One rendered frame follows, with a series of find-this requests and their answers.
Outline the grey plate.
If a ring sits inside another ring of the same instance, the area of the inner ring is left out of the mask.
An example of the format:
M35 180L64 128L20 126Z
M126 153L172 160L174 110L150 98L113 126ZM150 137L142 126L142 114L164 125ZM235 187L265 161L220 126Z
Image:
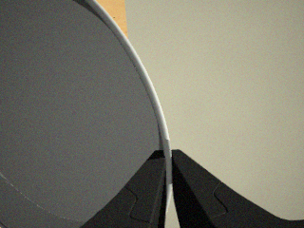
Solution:
M83 226L155 150L165 156L167 212L161 104L96 0L0 0L1 228Z

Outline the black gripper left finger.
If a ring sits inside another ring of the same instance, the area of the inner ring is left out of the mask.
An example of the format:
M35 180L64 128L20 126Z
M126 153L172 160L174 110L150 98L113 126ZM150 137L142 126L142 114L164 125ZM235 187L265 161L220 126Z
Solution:
M155 150L123 189L80 228L164 228L166 165Z

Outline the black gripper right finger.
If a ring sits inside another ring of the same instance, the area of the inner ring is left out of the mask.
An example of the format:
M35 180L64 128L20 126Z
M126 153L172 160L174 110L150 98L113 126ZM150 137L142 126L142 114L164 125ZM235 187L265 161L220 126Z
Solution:
M221 182L179 149L172 149L172 189L180 228L304 228L279 218Z

